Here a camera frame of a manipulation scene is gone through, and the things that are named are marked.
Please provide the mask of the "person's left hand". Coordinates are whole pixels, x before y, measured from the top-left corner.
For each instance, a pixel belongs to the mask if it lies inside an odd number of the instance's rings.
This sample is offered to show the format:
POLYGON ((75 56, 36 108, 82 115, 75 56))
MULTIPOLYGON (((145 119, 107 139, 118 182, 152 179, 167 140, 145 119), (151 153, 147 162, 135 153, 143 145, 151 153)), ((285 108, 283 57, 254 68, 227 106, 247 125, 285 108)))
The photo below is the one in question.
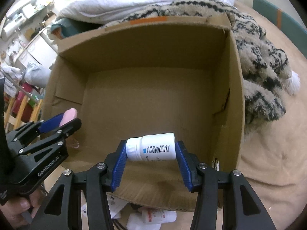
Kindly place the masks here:
POLYGON ((1 213, 12 229, 18 229, 29 224, 22 213, 28 212, 32 208, 31 218, 34 218, 45 197, 46 193, 38 188, 28 198, 16 197, 10 199, 5 205, 1 206, 1 213))

